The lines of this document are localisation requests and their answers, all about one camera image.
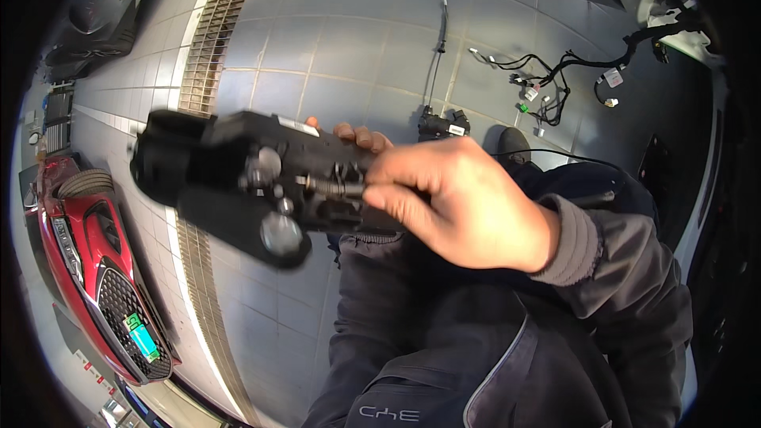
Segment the person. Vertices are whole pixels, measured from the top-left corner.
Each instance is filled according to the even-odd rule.
[[[304,427],[679,420],[690,294],[637,181],[542,172],[515,128],[497,159],[471,138],[334,132],[378,153],[363,198],[409,232],[341,237],[330,370]]]

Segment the car headlight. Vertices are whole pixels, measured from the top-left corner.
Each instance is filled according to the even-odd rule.
[[[66,223],[66,219],[61,217],[52,219],[52,228],[55,230],[55,239],[58,240],[58,246],[63,253],[63,261],[66,263],[71,276],[76,277],[79,283],[84,285],[82,261],[79,259],[79,253],[69,233],[69,225]]]

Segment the tiled floor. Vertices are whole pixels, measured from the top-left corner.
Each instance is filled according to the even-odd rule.
[[[195,2],[162,0],[132,54],[78,82],[75,102],[137,121],[166,105],[176,86],[178,71],[171,64],[180,31]],[[532,147],[604,158],[634,171],[663,110],[690,100],[683,83],[700,65],[673,52],[665,67],[644,44],[624,84],[615,93],[606,90],[621,100],[614,109],[600,105],[592,93],[602,70],[567,68],[572,95],[562,121],[536,138],[534,119],[517,110],[520,89],[508,84],[509,73],[478,62],[468,49],[496,57],[533,52],[556,63],[570,48],[581,57],[607,61],[623,53],[621,38],[637,29],[634,20],[580,0],[448,2],[447,52],[433,90],[434,108],[464,109],[472,137],[487,149],[493,149],[500,126],[518,126]],[[439,0],[247,0],[228,49],[217,112],[254,109],[301,120],[315,115],[324,128],[347,120],[397,143],[414,142],[440,23]],[[532,110],[538,105],[539,100],[529,103]],[[126,174],[126,134],[104,132],[85,115],[75,119],[75,146],[94,157],[93,164],[110,166],[125,189],[151,266],[171,268],[166,235],[159,230],[161,209],[140,196]],[[548,153],[535,153],[533,160],[543,168],[567,161]],[[304,419],[327,374],[338,301],[333,253],[324,235],[312,240],[312,255],[294,273],[273,271],[211,241],[214,282],[243,383],[257,409],[286,426]],[[167,276],[171,271],[156,273],[164,274],[157,277],[162,295],[177,302],[176,281]],[[185,324],[184,308],[176,304],[174,310],[176,328]],[[209,375],[199,371],[196,378]]]

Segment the floor drain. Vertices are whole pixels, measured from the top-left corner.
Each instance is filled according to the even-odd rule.
[[[224,57],[245,0],[208,0],[195,29],[180,87],[179,111],[210,116]]]

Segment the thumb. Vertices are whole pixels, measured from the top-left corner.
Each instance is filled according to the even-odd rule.
[[[428,246],[445,230],[442,217],[407,187],[370,185],[362,197],[369,205],[385,210]]]

